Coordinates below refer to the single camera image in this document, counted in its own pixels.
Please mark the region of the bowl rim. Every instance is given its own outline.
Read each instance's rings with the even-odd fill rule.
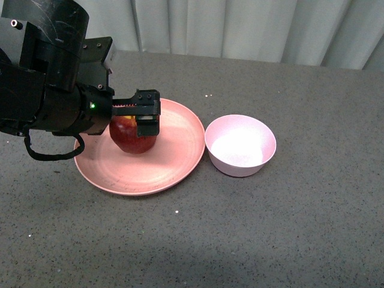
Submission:
[[[225,161],[223,161],[222,159],[218,158],[214,153],[212,153],[211,149],[208,147],[208,144],[207,144],[207,132],[209,132],[209,128],[211,127],[211,125],[214,123],[214,122],[217,122],[219,119],[222,119],[222,118],[229,118],[229,117],[233,117],[233,116],[240,116],[240,117],[244,117],[244,118],[250,118],[252,120],[255,120],[257,122],[259,122],[260,124],[262,124],[263,126],[265,126],[268,131],[272,134],[272,138],[273,138],[273,141],[274,141],[274,149],[273,149],[273,152],[271,154],[270,157],[268,157],[265,161],[263,161],[262,163],[256,165],[256,166],[235,166],[235,165],[232,165],[232,164],[229,164]],[[247,115],[242,115],[242,114],[228,114],[228,115],[223,115],[221,117],[218,117],[216,119],[214,119],[206,128],[205,130],[205,133],[204,133],[204,142],[205,142],[205,146],[207,148],[207,150],[209,151],[209,153],[211,155],[213,155],[216,159],[218,159],[219,161],[221,161],[222,163],[224,163],[225,165],[228,165],[228,166],[231,166],[231,167],[235,167],[235,168],[244,168],[244,169],[249,169],[249,168],[254,168],[254,167],[259,167],[259,166],[262,166],[264,165],[265,163],[267,163],[276,153],[276,149],[277,149],[277,142],[276,142],[276,137],[275,137],[275,134],[272,132],[272,130],[265,124],[263,123],[262,121],[254,118],[254,117],[250,117],[250,116],[247,116]]]

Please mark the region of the curtain fold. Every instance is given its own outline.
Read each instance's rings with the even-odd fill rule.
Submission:
[[[76,2],[120,50],[384,71],[384,0]]]

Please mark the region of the red apple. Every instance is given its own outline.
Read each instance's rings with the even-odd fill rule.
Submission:
[[[134,116],[113,116],[109,124],[109,134],[121,150],[131,154],[141,154],[151,149],[157,136],[137,136]]]

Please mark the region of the gray countertop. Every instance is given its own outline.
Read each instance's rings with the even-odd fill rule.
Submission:
[[[157,89],[205,128],[257,118],[276,154],[232,178],[205,151],[172,188],[124,197],[1,133],[1,288],[384,286],[383,73],[125,52],[110,85]],[[74,143],[31,137],[39,152]]]

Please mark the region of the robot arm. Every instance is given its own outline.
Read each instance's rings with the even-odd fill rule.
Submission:
[[[137,90],[113,99],[110,37],[85,39],[89,16],[72,0],[4,0],[0,18],[0,131],[25,138],[37,160],[64,160],[84,150],[80,133],[100,135],[113,115],[136,115],[139,136],[159,133],[160,93]],[[74,136],[64,155],[31,149],[29,130]]]

